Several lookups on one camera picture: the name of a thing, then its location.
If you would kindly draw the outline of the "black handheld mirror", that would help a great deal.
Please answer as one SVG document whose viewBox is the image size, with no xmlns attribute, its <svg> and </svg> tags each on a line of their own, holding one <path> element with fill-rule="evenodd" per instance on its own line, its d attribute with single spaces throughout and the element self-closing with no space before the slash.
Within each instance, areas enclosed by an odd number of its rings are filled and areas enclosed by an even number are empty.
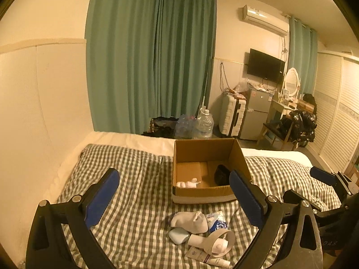
<svg viewBox="0 0 359 269">
<path fill-rule="evenodd" d="M 217 166 L 214 173 L 214 182 L 217 186 L 229 185 L 230 170 L 225 165 Z"/>
</svg>

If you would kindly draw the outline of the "blue white tissue pack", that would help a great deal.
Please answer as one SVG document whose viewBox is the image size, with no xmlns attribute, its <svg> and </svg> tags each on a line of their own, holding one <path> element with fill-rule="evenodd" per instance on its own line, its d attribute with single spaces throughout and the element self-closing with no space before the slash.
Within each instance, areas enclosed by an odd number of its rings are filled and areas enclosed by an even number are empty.
<svg viewBox="0 0 359 269">
<path fill-rule="evenodd" d="M 223 211 L 206 214 L 206 220 L 208 223 L 209 232 L 214 232 L 219 229 L 228 229 L 227 221 L 225 219 Z"/>
</svg>

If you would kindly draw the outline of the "white sock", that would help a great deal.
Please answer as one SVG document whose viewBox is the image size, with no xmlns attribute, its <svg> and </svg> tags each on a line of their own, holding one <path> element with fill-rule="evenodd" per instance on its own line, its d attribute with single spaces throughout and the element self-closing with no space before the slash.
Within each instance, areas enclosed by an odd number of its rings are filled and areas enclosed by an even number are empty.
<svg viewBox="0 0 359 269">
<path fill-rule="evenodd" d="M 182 228 L 192 234 L 203 234 L 208 231 L 206 216 L 201 211 L 178 212 L 173 215 L 170 226 Z"/>
</svg>

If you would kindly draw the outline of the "white unicorn toy figure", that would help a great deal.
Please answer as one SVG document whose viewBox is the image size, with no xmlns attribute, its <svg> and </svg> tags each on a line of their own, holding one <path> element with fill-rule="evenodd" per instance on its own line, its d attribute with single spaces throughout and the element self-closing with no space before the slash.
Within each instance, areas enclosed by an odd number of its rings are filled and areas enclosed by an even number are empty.
<svg viewBox="0 0 359 269">
<path fill-rule="evenodd" d="M 176 183 L 177 188 L 196 188 L 198 185 L 200 185 L 201 181 L 199 181 L 197 178 L 193 178 L 190 181 L 182 182 L 178 181 Z"/>
</svg>

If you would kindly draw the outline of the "white cream tube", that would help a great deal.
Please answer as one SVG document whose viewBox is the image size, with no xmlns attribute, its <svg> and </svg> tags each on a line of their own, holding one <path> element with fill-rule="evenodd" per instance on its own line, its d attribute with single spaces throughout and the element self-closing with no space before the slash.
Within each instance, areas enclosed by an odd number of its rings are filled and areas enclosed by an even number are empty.
<svg viewBox="0 0 359 269">
<path fill-rule="evenodd" d="M 210 254 L 207 254 L 203 250 L 200 250 L 196 247 L 190 247 L 185 257 L 200 261 L 202 263 L 213 265 L 222 268 L 229 268 L 231 266 L 230 261 L 224 260 L 222 258 L 214 258 Z"/>
</svg>

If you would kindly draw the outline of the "light blue earbuds case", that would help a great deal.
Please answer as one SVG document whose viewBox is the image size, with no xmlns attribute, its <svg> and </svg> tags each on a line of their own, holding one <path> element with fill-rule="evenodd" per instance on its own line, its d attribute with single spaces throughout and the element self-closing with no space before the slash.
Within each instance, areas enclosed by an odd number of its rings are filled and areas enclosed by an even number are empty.
<svg viewBox="0 0 359 269">
<path fill-rule="evenodd" d="M 188 241 L 190 233 L 183 228 L 176 227 L 169 231 L 168 236 L 174 244 L 181 245 Z"/>
</svg>

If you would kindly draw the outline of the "white bed sheet mattress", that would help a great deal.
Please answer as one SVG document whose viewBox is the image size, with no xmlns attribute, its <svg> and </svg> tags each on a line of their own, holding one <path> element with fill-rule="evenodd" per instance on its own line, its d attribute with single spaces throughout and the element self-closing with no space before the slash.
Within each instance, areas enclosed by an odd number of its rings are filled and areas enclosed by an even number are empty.
<svg viewBox="0 0 359 269">
<path fill-rule="evenodd" d="M 47 199 L 51 203 L 54 203 L 58 199 L 80 157 L 80 153 L 89 144 L 120 146 L 149 152 L 157 156 L 172 156 L 174 152 L 174 142 L 174 139 L 146 137 L 136 134 L 90 132 L 80 143 L 65 153 L 65 158 L 58 165 L 56 176 L 48 185 L 47 190 L 43 194 L 43 199 Z M 283 158 L 293 160 L 308 168 L 313 166 L 308 156 L 299 151 L 269 151 L 242 147 L 242 152 L 245 157 L 263 156 Z"/>
</svg>

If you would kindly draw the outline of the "grey checked duvet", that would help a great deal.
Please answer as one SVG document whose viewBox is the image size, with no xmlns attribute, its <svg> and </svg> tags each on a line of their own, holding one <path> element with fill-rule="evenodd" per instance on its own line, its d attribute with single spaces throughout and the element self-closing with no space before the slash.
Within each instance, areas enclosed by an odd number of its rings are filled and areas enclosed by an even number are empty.
<svg viewBox="0 0 359 269">
<path fill-rule="evenodd" d="M 252 181 L 267 195 L 281 198 L 292 189 L 322 211 L 341 203 L 334 189 L 310 176 L 311 164 L 283 155 L 243 150 Z M 168 236 L 169 218 L 179 211 L 223 212 L 236 241 L 227 260 L 237 262 L 254 239 L 252 226 L 237 201 L 179 205 L 172 201 L 173 159 L 110 145 L 86 146 L 73 166 L 58 202 L 84 194 L 109 168 L 120 173 L 119 187 L 92 233 L 116 268 L 205 268 L 186 257 L 187 245 L 175 245 Z"/>
</svg>

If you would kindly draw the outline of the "black jacket on chair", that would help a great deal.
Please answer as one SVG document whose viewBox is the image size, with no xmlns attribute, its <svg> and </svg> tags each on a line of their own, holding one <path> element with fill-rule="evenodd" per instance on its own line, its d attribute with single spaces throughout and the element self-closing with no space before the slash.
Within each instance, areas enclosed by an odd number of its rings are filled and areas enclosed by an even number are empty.
<svg viewBox="0 0 359 269">
<path fill-rule="evenodd" d="M 279 123 L 281 134 L 286 136 L 289 129 L 291 129 L 289 140 L 301 148 L 306 147 L 309 142 L 314 141 L 316 127 L 316 114 L 302 110 L 291 111 Z"/>
</svg>

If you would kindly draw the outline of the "white dressing table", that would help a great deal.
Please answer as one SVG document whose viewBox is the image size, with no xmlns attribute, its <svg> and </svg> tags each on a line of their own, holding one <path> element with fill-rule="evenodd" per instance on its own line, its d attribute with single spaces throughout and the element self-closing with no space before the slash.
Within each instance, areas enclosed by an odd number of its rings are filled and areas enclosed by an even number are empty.
<svg viewBox="0 0 359 269">
<path fill-rule="evenodd" d="M 276 100 L 272 100 L 268 111 L 267 123 L 280 121 L 282 117 L 285 117 L 291 111 L 295 110 L 297 110 L 296 105 L 286 105 Z"/>
</svg>

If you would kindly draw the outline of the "large clear water jug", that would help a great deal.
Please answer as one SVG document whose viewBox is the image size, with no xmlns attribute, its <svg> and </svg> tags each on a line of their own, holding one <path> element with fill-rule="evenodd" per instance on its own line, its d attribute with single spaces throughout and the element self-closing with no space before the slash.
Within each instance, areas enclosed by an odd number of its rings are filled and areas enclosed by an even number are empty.
<svg viewBox="0 0 359 269">
<path fill-rule="evenodd" d="M 212 137 L 214 119 L 210 111 L 203 106 L 200 108 L 192 130 L 193 139 L 210 139 Z"/>
</svg>

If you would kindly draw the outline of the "black bag on floor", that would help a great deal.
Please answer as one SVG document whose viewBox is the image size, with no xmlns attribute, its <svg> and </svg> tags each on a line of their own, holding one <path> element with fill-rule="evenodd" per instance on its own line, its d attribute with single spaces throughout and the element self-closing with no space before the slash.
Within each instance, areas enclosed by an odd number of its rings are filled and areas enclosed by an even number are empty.
<svg viewBox="0 0 359 269">
<path fill-rule="evenodd" d="M 147 137 L 162 137 L 166 139 L 175 138 L 175 127 L 178 122 L 174 117 L 157 117 L 150 120 L 150 127 L 148 131 L 142 133 Z"/>
</svg>

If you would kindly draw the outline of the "pack of plastic bottles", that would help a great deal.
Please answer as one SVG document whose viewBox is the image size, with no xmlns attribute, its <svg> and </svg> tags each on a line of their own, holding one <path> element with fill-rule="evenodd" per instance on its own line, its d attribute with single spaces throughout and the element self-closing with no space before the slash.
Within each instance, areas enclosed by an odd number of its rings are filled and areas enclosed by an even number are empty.
<svg viewBox="0 0 359 269">
<path fill-rule="evenodd" d="M 175 126 L 175 138 L 191 139 L 195 120 L 196 118 L 194 115 L 181 115 Z"/>
</svg>

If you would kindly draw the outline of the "green curtain by wardrobe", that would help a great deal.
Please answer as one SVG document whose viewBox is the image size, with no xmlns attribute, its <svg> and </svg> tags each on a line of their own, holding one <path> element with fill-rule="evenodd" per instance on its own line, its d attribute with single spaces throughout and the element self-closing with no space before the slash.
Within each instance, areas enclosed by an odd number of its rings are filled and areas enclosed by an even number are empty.
<svg viewBox="0 0 359 269">
<path fill-rule="evenodd" d="M 318 35 L 315 29 L 291 16 L 288 68 L 295 68 L 301 81 L 300 93 L 313 93 L 318 57 Z"/>
</svg>

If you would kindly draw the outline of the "large green curtain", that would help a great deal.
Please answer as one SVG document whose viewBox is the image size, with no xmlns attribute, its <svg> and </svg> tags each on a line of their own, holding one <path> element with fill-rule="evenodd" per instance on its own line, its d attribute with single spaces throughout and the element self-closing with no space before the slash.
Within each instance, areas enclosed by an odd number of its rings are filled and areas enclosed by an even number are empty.
<svg viewBox="0 0 359 269">
<path fill-rule="evenodd" d="M 217 0 L 90 0 L 86 73 L 96 131 L 141 134 L 209 95 Z"/>
</svg>

